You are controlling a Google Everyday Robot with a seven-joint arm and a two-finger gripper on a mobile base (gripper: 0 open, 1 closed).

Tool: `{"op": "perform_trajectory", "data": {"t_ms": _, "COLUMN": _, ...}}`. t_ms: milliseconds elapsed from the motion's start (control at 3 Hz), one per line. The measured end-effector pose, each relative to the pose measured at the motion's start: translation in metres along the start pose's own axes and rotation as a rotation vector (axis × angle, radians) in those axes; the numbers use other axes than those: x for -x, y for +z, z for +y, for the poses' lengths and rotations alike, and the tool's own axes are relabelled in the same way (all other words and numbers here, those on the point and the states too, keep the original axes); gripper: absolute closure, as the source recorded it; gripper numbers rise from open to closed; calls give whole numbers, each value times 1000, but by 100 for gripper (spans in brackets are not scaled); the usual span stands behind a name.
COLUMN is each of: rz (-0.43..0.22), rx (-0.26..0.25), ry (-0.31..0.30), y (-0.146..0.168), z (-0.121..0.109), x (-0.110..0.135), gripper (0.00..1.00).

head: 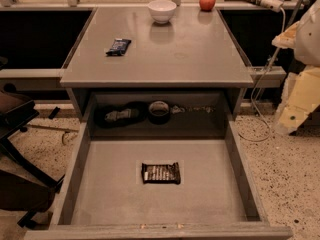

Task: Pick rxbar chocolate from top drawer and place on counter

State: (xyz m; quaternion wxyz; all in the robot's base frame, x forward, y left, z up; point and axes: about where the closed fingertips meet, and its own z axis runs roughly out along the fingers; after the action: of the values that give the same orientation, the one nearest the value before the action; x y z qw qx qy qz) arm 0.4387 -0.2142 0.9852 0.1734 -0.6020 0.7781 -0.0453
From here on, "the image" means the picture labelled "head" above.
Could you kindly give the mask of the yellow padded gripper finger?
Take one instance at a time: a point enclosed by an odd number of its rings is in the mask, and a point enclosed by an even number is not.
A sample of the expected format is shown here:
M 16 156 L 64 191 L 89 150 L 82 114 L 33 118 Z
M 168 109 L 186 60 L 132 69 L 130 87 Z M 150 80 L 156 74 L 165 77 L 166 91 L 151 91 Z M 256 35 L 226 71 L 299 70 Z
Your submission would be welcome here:
M 276 110 L 274 130 L 282 135 L 296 131 L 319 106 L 320 68 L 306 66 L 299 74 L 289 73 Z

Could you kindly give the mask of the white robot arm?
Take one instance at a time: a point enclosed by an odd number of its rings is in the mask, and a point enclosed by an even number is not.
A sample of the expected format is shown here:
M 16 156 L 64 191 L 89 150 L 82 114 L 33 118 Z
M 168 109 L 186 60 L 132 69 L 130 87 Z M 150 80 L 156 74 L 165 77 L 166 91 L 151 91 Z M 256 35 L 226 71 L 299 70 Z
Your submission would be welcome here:
M 299 21 L 276 36 L 272 45 L 292 49 L 294 58 L 305 65 L 299 74 L 288 75 L 276 111 L 275 131 L 290 134 L 320 106 L 320 0 Z

